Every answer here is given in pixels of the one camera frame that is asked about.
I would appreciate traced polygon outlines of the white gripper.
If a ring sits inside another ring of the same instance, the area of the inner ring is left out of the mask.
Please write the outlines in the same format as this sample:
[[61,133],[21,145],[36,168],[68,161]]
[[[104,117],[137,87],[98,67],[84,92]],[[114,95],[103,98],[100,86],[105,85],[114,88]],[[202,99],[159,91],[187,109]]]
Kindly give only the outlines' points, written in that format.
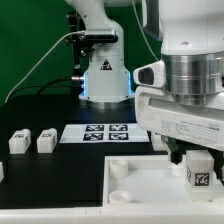
[[135,93],[135,114],[143,129],[164,135],[162,144],[168,160],[175,165],[182,162],[190,148],[188,142],[212,148],[209,153],[214,159],[214,172],[224,184],[223,92],[209,95],[205,106],[189,106],[175,103],[172,95],[162,89],[139,86]]

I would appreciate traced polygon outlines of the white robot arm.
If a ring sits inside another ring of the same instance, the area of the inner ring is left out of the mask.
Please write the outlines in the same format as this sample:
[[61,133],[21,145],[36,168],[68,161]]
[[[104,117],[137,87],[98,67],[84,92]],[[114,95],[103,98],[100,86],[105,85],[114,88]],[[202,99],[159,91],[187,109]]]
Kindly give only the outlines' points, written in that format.
[[134,71],[136,121],[168,139],[224,152],[224,0],[141,0],[161,59]]

